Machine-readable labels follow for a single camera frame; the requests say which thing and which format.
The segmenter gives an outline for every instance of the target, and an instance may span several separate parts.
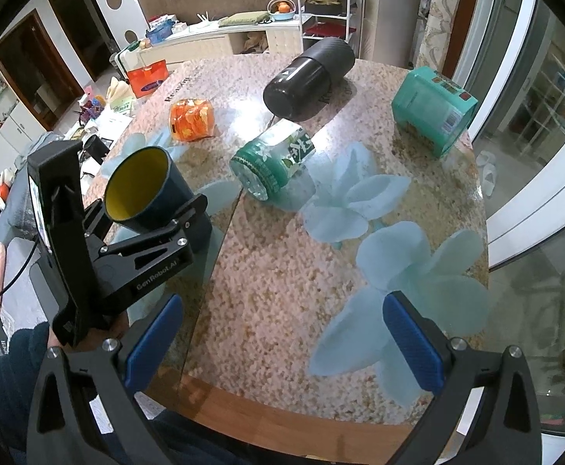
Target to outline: black cable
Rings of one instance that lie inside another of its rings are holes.
[[[26,266],[28,265],[28,263],[30,262],[30,259],[32,258],[32,254],[35,253],[35,248],[38,244],[39,244],[39,236],[37,236],[35,238],[35,243],[32,245],[32,249],[30,250],[30,253],[28,254],[28,258],[26,259],[26,262],[24,262],[24,265],[22,265],[22,268],[17,272],[17,274],[9,282],[9,284],[6,287],[4,287],[2,289],[2,291],[0,291],[0,297],[2,297],[2,294],[4,294],[9,288],[11,288],[13,286],[13,284],[17,281],[18,277],[20,277],[22,275],[22,273],[24,272],[24,269],[26,269]]]

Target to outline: curtain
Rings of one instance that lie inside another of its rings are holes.
[[[458,5],[459,0],[431,0],[416,67],[426,65],[438,72],[442,71]]]

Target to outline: lid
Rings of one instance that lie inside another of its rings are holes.
[[[345,40],[332,36],[319,40],[299,57],[309,57],[320,63],[333,82],[342,79],[356,63],[356,53]]]
[[[252,151],[252,143],[241,147],[231,158],[231,171],[242,185],[260,201],[267,201],[289,180],[281,163],[274,158],[267,161]]]

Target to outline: bottle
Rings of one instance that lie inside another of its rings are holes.
[[[231,158],[231,171],[260,201],[272,199],[314,151],[304,128],[281,120],[246,143]]]
[[[291,121],[307,120],[311,108],[331,86],[342,80],[356,63],[345,40],[319,40],[296,57],[263,90],[263,101],[274,115]]]
[[[477,104],[451,79],[423,66],[403,80],[392,100],[392,114],[399,127],[416,133],[435,157],[441,157],[468,127]]]

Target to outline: person's hand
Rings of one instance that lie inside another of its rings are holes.
[[[69,345],[64,346],[52,331],[52,327],[50,326],[50,336],[48,337],[48,348],[52,346],[58,346],[59,348],[63,348],[66,351],[91,351],[96,349],[104,339],[108,339],[109,337],[120,339],[123,337],[123,334],[129,329],[129,319],[127,318],[127,312],[123,311],[119,316],[115,318],[113,321],[109,331],[101,331],[99,329],[91,329],[86,337],[80,341],[78,346],[72,348]]]

